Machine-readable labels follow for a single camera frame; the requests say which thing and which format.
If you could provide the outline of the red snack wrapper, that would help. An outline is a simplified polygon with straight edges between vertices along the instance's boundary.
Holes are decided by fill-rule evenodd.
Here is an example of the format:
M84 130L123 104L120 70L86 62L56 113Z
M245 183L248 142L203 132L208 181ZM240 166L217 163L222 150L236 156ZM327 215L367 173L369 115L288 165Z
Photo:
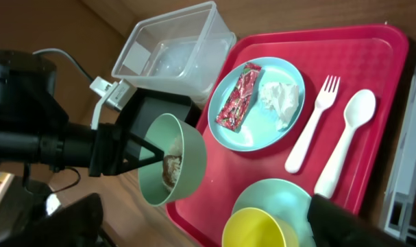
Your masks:
M215 121L220 126L231 131L237 131L241 126L261 69L261 66L250 62L244 66L232 92L216 116Z

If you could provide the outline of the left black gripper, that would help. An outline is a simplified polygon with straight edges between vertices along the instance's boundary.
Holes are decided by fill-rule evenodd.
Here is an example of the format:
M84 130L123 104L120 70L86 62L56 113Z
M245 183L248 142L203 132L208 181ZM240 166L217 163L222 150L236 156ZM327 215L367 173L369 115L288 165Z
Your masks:
M121 126L100 123L96 132L88 175L117 176L162 161L164 151Z

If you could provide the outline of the green bowl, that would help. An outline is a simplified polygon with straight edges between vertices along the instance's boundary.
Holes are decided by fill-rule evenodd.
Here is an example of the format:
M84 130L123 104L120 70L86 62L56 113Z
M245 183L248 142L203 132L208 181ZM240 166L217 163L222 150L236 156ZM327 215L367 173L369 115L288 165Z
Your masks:
M165 156L169 155L170 161L181 158L174 186L164 184L164 157L138 170L140 191L147 203L159 207L191 196L201 185L206 171L206 146L201 134L174 115L165 113L152 122L145 138Z

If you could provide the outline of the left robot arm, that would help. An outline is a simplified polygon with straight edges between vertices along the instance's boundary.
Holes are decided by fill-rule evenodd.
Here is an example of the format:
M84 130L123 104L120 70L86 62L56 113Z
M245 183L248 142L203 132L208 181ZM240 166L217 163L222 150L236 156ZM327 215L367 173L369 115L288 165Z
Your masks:
M164 158L121 123L74 124L55 100L56 66L34 54L0 49L0 164L48 165L53 172L86 167L116 176Z

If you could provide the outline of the yellow cup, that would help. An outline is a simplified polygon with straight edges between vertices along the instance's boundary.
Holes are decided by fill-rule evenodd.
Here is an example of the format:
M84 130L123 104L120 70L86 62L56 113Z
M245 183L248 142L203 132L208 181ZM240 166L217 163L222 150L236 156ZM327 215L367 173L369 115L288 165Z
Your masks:
M285 221L254 207L233 213L223 229L223 247L298 247L296 232Z

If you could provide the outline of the rice and food scraps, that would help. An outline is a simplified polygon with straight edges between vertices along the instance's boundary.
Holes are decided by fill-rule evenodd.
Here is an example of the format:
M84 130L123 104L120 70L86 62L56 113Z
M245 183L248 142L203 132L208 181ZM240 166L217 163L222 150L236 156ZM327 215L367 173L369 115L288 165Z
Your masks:
M162 183L168 191L172 191L180 176L183 156L183 140L181 136L174 139L162 162Z

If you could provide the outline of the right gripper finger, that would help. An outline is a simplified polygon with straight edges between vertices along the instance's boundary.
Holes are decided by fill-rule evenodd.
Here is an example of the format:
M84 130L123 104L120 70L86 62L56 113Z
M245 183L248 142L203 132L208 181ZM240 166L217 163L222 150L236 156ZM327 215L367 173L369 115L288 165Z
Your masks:
M406 247L406 244L320 195L311 198L307 220L316 247Z

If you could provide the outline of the white tissue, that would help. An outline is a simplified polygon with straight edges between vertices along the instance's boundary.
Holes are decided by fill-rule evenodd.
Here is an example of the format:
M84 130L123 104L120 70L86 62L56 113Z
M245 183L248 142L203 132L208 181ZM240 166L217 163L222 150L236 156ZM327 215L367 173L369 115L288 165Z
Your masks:
M296 84L267 82L258 91L264 107L277 115L276 129L287 128L299 106L299 87Z

